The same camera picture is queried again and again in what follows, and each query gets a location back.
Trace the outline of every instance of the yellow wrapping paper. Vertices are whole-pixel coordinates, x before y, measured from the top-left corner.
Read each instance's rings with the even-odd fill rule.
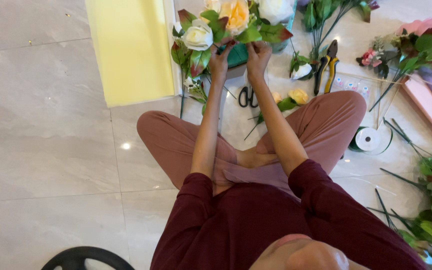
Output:
[[[163,0],[86,0],[108,107],[174,95]]]

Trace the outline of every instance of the pink pants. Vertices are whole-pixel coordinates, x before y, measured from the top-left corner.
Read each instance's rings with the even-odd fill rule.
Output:
[[[313,98],[286,120],[309,158],[320,163],[329,174],[350,144],[365,112],[366,102],[360,94],[339,91]],[[165,112],[148,111],[139,118],[137,130],[159,166],[180,189],[190,173],[199,126]],[[258,141],[256,152],[275,152],[269,133]],[[227,183],[229,180],[233,183],[268,184],[293,194],[288,187],[288,177],[277,159],[253,169],[239,166],[234,147],[220,134],[211,178],[215,183]]]

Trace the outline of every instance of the foot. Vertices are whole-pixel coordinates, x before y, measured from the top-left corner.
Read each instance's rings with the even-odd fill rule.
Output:
[[[276,154],[258,154],[256,147],[244,151],[236,150],[236,156],[237,164],[248,169],[267,165],[278,158]]]

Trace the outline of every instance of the sleeve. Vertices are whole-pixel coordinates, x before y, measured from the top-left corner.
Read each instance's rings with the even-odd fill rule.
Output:
[[[202,173],[191,173],[177,194],[166,227],[151,262],[155,270],[176,269],[206,220],[213,215],[213,183]]]
[[[423,260],[396,232],[334,183],[319,163],[304,161],[291,172],[288,183],[301,198],[317,240],[370,269],[426,269]]]

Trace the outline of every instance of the woman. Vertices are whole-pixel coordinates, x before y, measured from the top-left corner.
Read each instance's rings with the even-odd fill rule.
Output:
[[[352,91],[314,98],[282,116],[264,81],[271,48],[247,44],[249,83],[268,133],[235,150],[218,134],[236,44],[212,48],[212,84],[201,126],[150,111],[138,133],[180,189],[151,269],[426,269],[395,232],[327,175],[366,111]]]

